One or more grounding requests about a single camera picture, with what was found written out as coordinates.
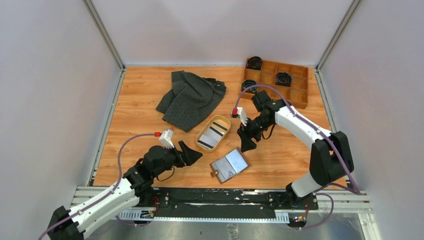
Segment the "oval wooden card tray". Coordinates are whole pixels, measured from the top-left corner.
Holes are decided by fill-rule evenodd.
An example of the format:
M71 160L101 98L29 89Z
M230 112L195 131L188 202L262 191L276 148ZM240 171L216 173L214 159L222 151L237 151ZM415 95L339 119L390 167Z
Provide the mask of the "oval wooden card tray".
M229 128L229 130L224 134L224 137L223 137L223 139L218 143L218 145L215 147L215 148L213 148L213 149L205 149L205 148L203 148L202 146L200 146L198 143L197 143L197 141L199 140L199 138L200 138L200 136L201 136L201 134L206 130L206 128L207 127L209 127L210 126L210 124L212 123L212 122L220 122L220 123L223 123L226 127L228 127ZM196 142L196 144L203 150L203 151L205 151L205 152L207 152L207 153L211 153L211 152L214 152L217 148L218 148L218 146L220 145L220 143L225 139L225 137L228 135L228 133L230 132L230 129L231 129L231 122L230 122L230 120L229 119L227 119L226 117L224 117L224 116L222 116L222 115L215 115L215 116L213 116L208 122L207 122L207 124L203 127L203 129L199 132L199 134L196 136L196 138L195 138L195 142Z

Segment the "brown leather card holder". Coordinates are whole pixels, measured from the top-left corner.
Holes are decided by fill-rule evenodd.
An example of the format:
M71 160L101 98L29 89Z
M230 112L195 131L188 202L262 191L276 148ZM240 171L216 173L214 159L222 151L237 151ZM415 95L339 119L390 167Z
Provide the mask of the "brown leather card holder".
M247 161L241 148L236 147L209 166L211 177L216 178L220 184L224 184L248 169L251 164Z

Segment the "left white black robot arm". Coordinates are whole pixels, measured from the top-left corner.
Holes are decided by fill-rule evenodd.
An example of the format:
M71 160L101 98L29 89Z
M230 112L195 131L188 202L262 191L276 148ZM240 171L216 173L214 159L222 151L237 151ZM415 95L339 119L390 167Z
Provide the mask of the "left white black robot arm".
M203 154L179 141L180 148L154 145L119 180L89 200L65 209L57 208L46 235L51 240L85 240L121 212L153 201L154 180L173 168L193 165Z

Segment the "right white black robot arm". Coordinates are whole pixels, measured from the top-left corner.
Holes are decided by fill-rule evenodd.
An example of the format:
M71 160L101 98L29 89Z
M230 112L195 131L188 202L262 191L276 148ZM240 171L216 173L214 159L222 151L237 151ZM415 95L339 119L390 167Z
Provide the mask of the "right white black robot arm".
M314 192L352 176L354 163L345 133L331 132L311 122L283 96L272 100L266 91L260 91L251 101L259 112L254 119L238 105L231 110L231 116L240 119L237 134L242 152L254 150L264 139L263 132L276 126L288 130L310 149L308 172L286 186L283 202L290 208L298 209Z

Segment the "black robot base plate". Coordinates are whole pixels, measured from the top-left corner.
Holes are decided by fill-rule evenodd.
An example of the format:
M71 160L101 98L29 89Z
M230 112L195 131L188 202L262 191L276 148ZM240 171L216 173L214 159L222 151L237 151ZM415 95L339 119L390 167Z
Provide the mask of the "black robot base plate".
M300 213L319 208L316 197L294 203L284 190L155 187L135 209L153 210L154 218L199 220L272 220L277 213Z

